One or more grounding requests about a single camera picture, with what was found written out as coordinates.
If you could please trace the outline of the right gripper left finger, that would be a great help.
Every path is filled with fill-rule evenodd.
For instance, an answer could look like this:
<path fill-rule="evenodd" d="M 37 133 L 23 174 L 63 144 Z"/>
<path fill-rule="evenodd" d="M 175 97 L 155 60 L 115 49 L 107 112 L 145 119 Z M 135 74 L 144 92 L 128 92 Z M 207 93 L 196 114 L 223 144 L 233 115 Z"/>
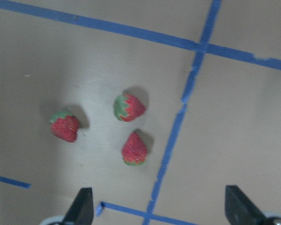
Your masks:
<path fill-rule="evenodd" d="M 92 188 L 81 188 L 62 220 L 63 225 L 91 225 L 94 218 Z"/>

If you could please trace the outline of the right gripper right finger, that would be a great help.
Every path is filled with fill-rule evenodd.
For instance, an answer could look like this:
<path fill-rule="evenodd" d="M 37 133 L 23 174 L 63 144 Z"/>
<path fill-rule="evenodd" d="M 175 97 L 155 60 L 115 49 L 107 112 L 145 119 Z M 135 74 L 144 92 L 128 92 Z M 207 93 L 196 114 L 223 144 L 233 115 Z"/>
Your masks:
<path fill-rule="evenodd" d="M 225 187 L 224 211 L 231 225 L 272 224 L 272 221 L 236 185 Z"/>

